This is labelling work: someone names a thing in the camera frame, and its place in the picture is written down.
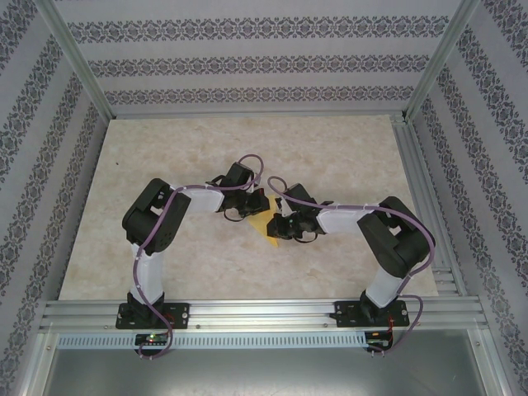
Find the purple cable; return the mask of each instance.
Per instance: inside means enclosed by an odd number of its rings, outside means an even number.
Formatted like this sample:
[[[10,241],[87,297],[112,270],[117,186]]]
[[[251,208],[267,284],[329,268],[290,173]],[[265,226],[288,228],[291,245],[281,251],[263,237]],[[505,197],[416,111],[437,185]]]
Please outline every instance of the purple cable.
[[[155,309],[153,307],[152,304],[149,303],[149,300],[147,299],[147,297],[145,296],[144,292],[141,290],[141,284],[139,283],[139,278],[138,278],[138,264],[139,264],[139,259],[141,258],[141,255],[143,254],[143,251],[144,249],[149,245],[149,243],[152,241],[152,239],[154,238],[154,236],[156,235],[156,232],[159,230],[159,227],[161,226],[162,222],[163,222],[163,219],[165,219],[165,216],[167,215],[167,211],[168,211],[168,208],[170,208],[171,206],[171,203],[174,201],[174,198],[176,197],[177,193],[178,192],[181,192],[181,191],[184,191],[186,189],[203,189],[203,190],[216,190],[216,191],[233,191],[233,190],[242,190],[244,189],[245,187],[250,187],[251,185],[254,185],[256,183],[258,183],[260,180],[261,180],[261,177],[262,177],[262,172],[264,172],[264,161],[262,160],[262,158],[256,154],[246,154],[244,155],[243,157],[241,157],[239,160],[238,160],[238,163],[241,163],[244,159],[246,158],[256,158],[260,165],[261,165],[261,168],[260,170],[258,171],[257,175],[250,181],[248,181],[247,183],[245,184],[242,184],[241,186],[234,186],[234,187],[217,187],[217,186],[209,186],[209,185],[189,185],[189,186],[183,186],[183,187],[178,187],[176,190],[174,190],[172,192],[172,194],[169,196],[168,200],[167,200],[167,203],[165,204],[165,206],[163,207],[163,211],[162,213],[159,215],[159,218],[158,218],[158,221],[156,222],[156,224],[154,225],[154,227],[152,228],[152,231],[150,232],[150,234],[148,235],[148,237],[145,239],[145,241],[143,242],[143,244],[139,247],[138,249],[138,252],[136,253],[135,255],[135,259],[134,259],[134,268],[132,270],[132,275],[134,277],[134,285],[138,291],[138,294],[139,296],[141,297],[141,299],[143,300],[143,302],[145,303],[145,305],[147,305],[148,309],[150,309],[152,312],[154,312],[154,314],[160,318],[160,320],[163,322],[163,324],[165,324],[165,326],[167,326],[167,332],[168,332],[168,335],[169,335],[169,342],[167,343],[167,345],[160,351],[158,352],[156,355],[152,355],[152,356],[145,356],[143,354],[143,346],[145,344],[141,344],[139,346],[139,349],[138,349],[138,353],[139,353],[139,357],[141,359],[149,359],[149,360],[152,360],[152,359],[157,359],[163,355],[165,355],[168,350],[171,348],[172,346],[172,341],[174,340],[174,335],[172,333],[172,326],[170,324],[170,322],[168,320],[165,319],[165,317],[163,317],[163,315],[161,315],[160,312],[158,312],[157,309]]]
[[[396,294],[397,295],[399,295],[402,292],[402,290],[405,288],[405,286],[407,285],[407,283],[411,280],[411,278],[413,276],[415,276],[418,272],[421,272],[421,271],[425,270],[426,268],[428,268],[432,264],[432,261],[435,259],[435,244],[432,241],[431,235],[427,232],[426,228],[423,225],[421,225],[418,221],[416,221],[412,217],[407,216],[406,214],[404,214],[402,212],[398,212],[397,210],[392,210],[392,209],[389,209],[389,208],[382,208],[381,206],[373,206],[373,205],[318,205],[318,204],[313,204],[312,202],[307,202],[305,200],[298,200],[296,198],[292,198],[291,196],[287,196],[286,194],[284,194],[284,192],[279,191],[276,187],[274,187],[271,184],[271,181],[273,181],[273,180],[278,180],[279,182],[281,182],[284,185],[285,189],[286,189],[288,185],[286,184],[286,181],[282,177],[278,177],[278,176],[270,176],[270,177],[268,177],[268,179],[267,179],[268,186],[276,194],[278,194],[280,197],[284,198],[285,200],[290,200],[290,201],[295,202],[295,203],[300,204],[300,205],[311,206],[313,208],[318,208],[318,209],[378,210],[380,212],[385,212],[385,213],[388,213],[390,215],[398,216],[400,219],[404,219],[404,220],[408,221],[410,224],[414,225],[423,234],[423,236],[427,240],[427,244],[429,245],[429,257],[427,258],[425,264],[423,264],[422,266],[418,267],[416,270],[409,272],[409,274],[403,280],[402,284],[398,287],[398,290],[396,290]],[[404,297],[404,298],[410,297],[410,298],[417,299],[418,303],[420,304],[420,309],[418,310],[418,313],[417,313],[414,321],[411,323],[411,326],[409,327],[409,329],[401,336],[401,338],[398,340],[396,345],[394,345],[390,349],[390,351],[392,351],[393,349],[395,349],[395,347],[397,347],[399,344],[401,344],[401,342],[405,338],[407,338],[408,334],[417,326],[418,320],[422,316],[422,311],[423,311],[423,300],[419,296],[417,296],[417,295],[401,295],[400,297]],[[377,348],[376,346],[371,346],[371,348],[379,349],[378,353],[380,353],[383,356],[385,355],[385,353],[383,351],[381,351],[380,348]]]

